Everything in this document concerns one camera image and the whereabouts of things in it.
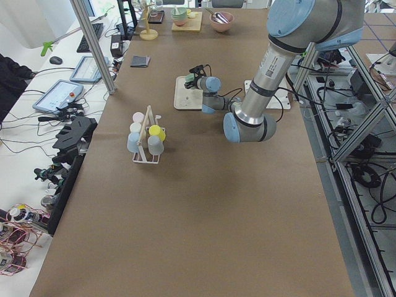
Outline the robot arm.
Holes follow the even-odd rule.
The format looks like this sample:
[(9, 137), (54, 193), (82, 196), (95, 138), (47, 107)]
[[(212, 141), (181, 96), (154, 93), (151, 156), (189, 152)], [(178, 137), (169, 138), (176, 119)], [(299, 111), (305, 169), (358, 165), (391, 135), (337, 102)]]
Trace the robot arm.
[(319, 51), (359, 42), (363, 35), (364, 1), (276, 1), (269, 10), (269, 45), (243, 100), (220, 96), (221, 81), (190, 69), (184, 86), (202, 90), (202, 112), (227, 113), (223, 131), (230, 142), (262, 142), (276, 131), (276, 121), (264, 110), (275, 95), (296, 55), (310, 43)]

